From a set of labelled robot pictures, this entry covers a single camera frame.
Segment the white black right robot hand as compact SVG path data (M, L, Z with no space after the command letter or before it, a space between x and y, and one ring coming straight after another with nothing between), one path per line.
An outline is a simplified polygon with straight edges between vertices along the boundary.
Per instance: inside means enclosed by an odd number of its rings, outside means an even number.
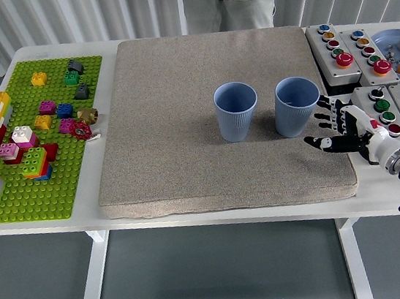
M321 128L338 132L333 137L308 137L303 141L328 153L359 152L370 164L378 164L391 174L400 171L400 140L361 108L351 102L321 95L317 102L328 114L315 113Z

